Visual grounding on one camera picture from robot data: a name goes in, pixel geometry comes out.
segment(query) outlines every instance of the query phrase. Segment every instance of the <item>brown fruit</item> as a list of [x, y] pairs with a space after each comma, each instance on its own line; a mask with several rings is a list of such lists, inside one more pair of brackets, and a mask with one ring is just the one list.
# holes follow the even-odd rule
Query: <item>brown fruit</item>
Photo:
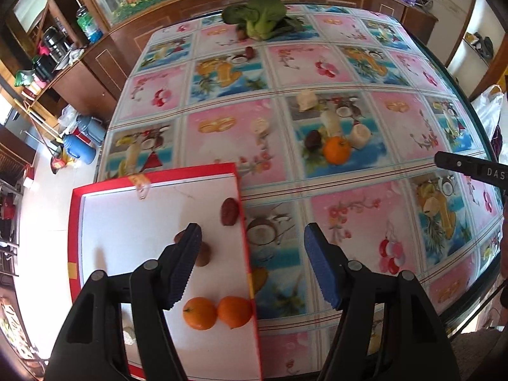
[[201, 247], [199, 248], [199, 252], [197, 254], [196, 262], [194, 265], [196, 266], [207, 266], [210, 263], [210, 255], [212, 250], [210, 249], [210, 245], [206, 242], [201, 242]]
[[173, 238], [173, 240], [175, 241], [175, 243], [178, 243], [180, 241], [180, 239], [182, 239], [182, 236], [184, 236], [184, 233], [185, 233], [185, 229], [178, 232], [175, 237]]
[[220, 222], [224, 226], [233, 226], [238, 219], [240, 207], [232, 197], [228, 197], [220, 207]]
[[217, 321], [215, 305], [205, 297], [189, 299], [184, 306], [183, 313], [187, 325], [199, 331], [212, 328]]
[[319, 133], [317, 130], [311, 130], [305, 137], [303, 144], [309, 152], [314, 152], [320, 149], [322, 145], [321, 133]]
[[[184, 235], [185, 231], [178, 232], [173, 240], [175, 243], [178, 243], [180, 239], [182, 239], [182, 236]], [[199, 252], [197, 253], [196, 262], [194, 262], [194, 265], [196, 266], [207, 266], [210, 263], [210, 255], [211, 255], [211, 248], [210, 245], [208, 245], [206, 242], [201, 242], [201, 246], [199, 248]]]
[[252, 317], [252, 302], [242, 297], [223, 297], [217, 307], [219, 319], [231, 329], [243, 327]]
[[247, 35], [247, 31], [245, 30], [245, 28], [240, 27], [240, 25], [237, 25], [235, 31], [236, 31], [236, 37], [239, 41], [243, 42], [243, 40], [247, 40], [248, 35]]
[[256, 56], [256, 52], [254, 49], [249, 45], [245, 48], [245, 57], [247, 57], [247, 60], [253, 59]]

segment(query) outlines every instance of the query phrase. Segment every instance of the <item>yellow tape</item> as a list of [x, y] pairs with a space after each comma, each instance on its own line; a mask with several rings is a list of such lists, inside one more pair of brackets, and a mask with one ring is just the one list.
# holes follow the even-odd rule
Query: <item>yellow tape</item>
[[247, 279], [249, 281], [249, 295], [250, 295], [251, 299], [254, 299], [254, 285], [252, 283], [252, 274], [251, 273], [247, 274]]
[[78, 279], [78, 266], [75, 262], [67, 262], [67, 274], [69, 279]]
[[136, 187], [138, 198], [139, 199], [146, 198], [151, 186], [150, 180], [142, 173], [137, 175], [130, 175], [128, 176], [128, 178], [132, 182], [132, 184]]

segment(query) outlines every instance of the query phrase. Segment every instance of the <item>plastic bag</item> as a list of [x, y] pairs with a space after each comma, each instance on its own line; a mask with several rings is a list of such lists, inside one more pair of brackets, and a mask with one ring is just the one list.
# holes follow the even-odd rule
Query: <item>plastic bag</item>
[[78, 111], [73, 108], [70, 104], [65, 106], [62, 110], [62, 115], [58, 118], [58, 124], [61, 127], [69, 127], [72, 123], [76, 121], [76, 117], [78, 116]]
[[501, 134], [504, 136], [501, 154], [499, 155], [499, 163], [508, 164], [508, 99], [506, 98], [506, 93], [502, 98], [499, 128], [501, 129]]
[[34, 81], [34, 72], [32, 70], [19, 70], [16, 73], [14, 86], [29, 86]]
[[501, 113], [501, 106], [503, 103], [503, 93], [498, 85], [490, 86], [475, 100], [471, 102], [474, 111], [477, 112], [479, 120], [481, 121], [489, 140], [492, 140], [494, 131], [499, 123], [499, 116]]

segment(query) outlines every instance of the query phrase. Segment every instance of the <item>white plastic bag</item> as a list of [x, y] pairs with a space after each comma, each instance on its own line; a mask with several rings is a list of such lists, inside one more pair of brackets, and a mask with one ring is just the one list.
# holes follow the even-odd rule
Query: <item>white plastic bag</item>
[[61, 127], [69, 127], [78, 116], [78, 111], [70, 104], [65, 106], [62, 110], [62, 115], [58, 118], [58, 124]]
[[494, 131], [499, 123], [499, 115], [501, 113], [501, 106], [503, 103], [503, 93], [498, 85], [490, 86], [475, 100], [471, 102], [474, 111], [477, 112], [479, 120], [481, 121], [489, 140], [492, 140]]
[[503, 146], [499, 154], [499, 163], [508, 164], [508, 99], [506, 93], [502, 99], [501, 114], [499, 116], [499, 128], [503, 136]]

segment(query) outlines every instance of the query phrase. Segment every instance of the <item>orange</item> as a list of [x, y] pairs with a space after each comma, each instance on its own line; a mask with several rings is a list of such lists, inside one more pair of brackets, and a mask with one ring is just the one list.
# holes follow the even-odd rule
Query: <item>orange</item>
[[345, 137], [329, 137], [323, 146], [323, 156], [330, 164], [344, 164], [351, 156], [351, 144]]
[[251, 320], [252, 302], [242, 297], [223, 297], [217, 315], [231, 329], [243, 327]]
[[191, 328], [204, 331], [215, 325], [217, 310], [205, 297], [194, 297], [184, 306], [184, 320]]

